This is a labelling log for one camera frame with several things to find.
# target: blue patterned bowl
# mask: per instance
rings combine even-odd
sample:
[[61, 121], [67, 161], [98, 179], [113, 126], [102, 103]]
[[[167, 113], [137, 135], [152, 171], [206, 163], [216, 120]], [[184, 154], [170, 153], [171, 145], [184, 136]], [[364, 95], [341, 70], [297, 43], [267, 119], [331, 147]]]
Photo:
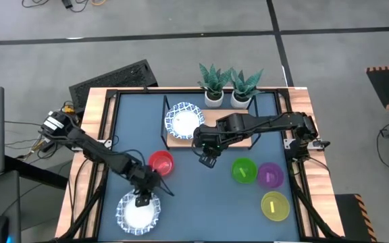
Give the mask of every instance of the blue patterned bowl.
[[189, 102], [174, 105], [165, 116], [167, 132], [179, 139], [192, 139], [195, 129], [204, 123], [201, 109]]
[[[130, 191], [121, 198], [118, 206], [116, 207], [116, 221], [126, 233], [141, 236], [150, 232], [150, 230], [157, 225], [161, 210], [160, 200], [152, 193], [152, 198], [148, 206], [136, 208], [136, 206], [134, 206], [134, 201], [137, 195], [133, 193], [134, 190]], [[136, 210], [141, 210], [144, 214], [137, 215], [136, 213], [138, 212]]]

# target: wooden board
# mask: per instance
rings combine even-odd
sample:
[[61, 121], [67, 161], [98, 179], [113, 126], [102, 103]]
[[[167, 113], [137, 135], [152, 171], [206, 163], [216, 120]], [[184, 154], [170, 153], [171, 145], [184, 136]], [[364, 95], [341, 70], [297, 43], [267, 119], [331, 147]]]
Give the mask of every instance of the wooden board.
[[[259, 88], [283, 88], [283, 87], [259, 87]], [[119, 90], [143, 90], [143, 87], [124, 87], [124, 88], [112, 88]], [[174, 90], [200, 90], [199, 87], [151, 87], [150, 90], [160, 90], [160, 89], [174, 89]], [[99, 128], [101, 123], [101, 116], [103, 113], [103, 106], [105, 103], [105, 95], [107, 88], [92, 88], [89, 92], [88, 102], [86, 103], [84, 121], [82, 123], [82, 129], [93, 138], [97, 138], [99, 134]], [[312, 115], [313, 120], [315, 117], [313, 115], [313, 109], [310, 102], [309, 92], [307, 88], [288, 88], [290, 95], [290, 102], [292, 104], [293, 111], [302, 111], [307, 113], [307, 115]], [[114, 99], [111, 100], [108, 117], [105, 125], [105, 137], [109, 136], [110, 131], [110, 121], [113, 115]], [[284, 102], [281, 102], [282, 108], [285, 111]], [[311, 152], [311, 156], [320, 160], [322, 163], [326, 164], [325, 157], [323, 152]], [[72, 168], [70, 170], [70, 183], [72, 188], [74, 188], [74, 179], [82, 162], [84, 161], [84, 156], [81, 153], [76, 153], [73, 158]], [[76, 190], [76, 204], [74, 205], [74, 217], [77, 218], [81, 210], [84, 208], [86, 200], [86, 192], [88, 190], [88, 183], [91, 173], [91, 162], [86, 162], [86, 165], [83, 167], [78, 178], [78, 185]], [[97, 180], [95, 185], [97, 186], [98, 181], [101, 177], [101, 170], [97, 173]], [[311, 200], [313, 206], [316, 208], [317, 212], [322, 216], [325, 222], [331, 227], [333, 231], [337, 234], [343, 236], [343, 227], [340, 220], [340, 215], [338, 213], [336, 199], [334, 198], [334, 192], [332, 190], [331, 180], [328, 175], [328, 172], [325, 169], [322, 169], [318, 165], [307, 161], [305, 163], [305, 170], [307, 174], [307, 180], [309, 183], [309, 189], [311, 194]], [[64, 195], [63, 204], [61, 207], [61, 213], [59, 215], [58, 226], [56, 229], [55, 237], [59, 237], [64, 234], [70, 226], [70, 217], [72, 215], [72, 210], [70, 208], [70, 197], [69, 190], [66, 188], [66, 193]], [[300, 204], [303, 224], [305, 228], [306, 236], [310, 236], [310, 224], [307, 211], [304, 206]], [[96, 220], [95, 213], [97, 206], [95, 206], [88, 218], [88, 227], [86, 231], [86, 237], [91, 237], [93, 235], [93, 225]]]
[[[215, 122], [227, 115], [233, 113], [248, 114], [247, 110], [238, 110], [238, 109], [205, 109], [202, 110], [203, 116], [205, 117], [205, 125], [214, 127]], [[179, 139], [171, 134], [167, 134], [167, 145], [170, 148], [190, 148], [192, 146], [192, 139]], [[251, 146], [251, 138], [244, 139], [241, 142], [231, 144], [229, 147], [236, 148], [249, 148]]]

